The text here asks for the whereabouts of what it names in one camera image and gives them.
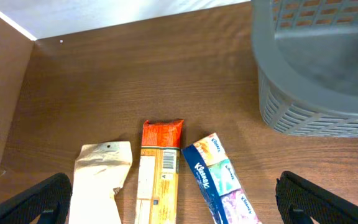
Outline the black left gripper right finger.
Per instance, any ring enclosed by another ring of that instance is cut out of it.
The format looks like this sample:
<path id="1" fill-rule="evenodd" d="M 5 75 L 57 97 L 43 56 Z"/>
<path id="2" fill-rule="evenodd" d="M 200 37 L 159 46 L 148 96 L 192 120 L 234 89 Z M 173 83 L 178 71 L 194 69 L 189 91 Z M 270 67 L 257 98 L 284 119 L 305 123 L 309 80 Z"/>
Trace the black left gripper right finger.
<path id="1" fill-rule="evenodd" d="M 275 188 L 284 223 L 358 223 L 358 206 L 290 171 L 282 172 Z"/>

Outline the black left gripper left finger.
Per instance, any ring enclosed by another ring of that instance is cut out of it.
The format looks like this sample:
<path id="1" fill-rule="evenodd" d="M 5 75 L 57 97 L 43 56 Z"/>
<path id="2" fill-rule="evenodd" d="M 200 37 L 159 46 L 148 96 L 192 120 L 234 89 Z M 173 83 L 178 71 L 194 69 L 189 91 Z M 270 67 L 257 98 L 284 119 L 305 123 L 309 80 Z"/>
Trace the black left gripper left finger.
<path id="1" fill-rule="evenodd" d="M 64 224 L 70 208 L 72 186 L 64 173 L 57 173 L 0 203 L 0 224 Z"/>

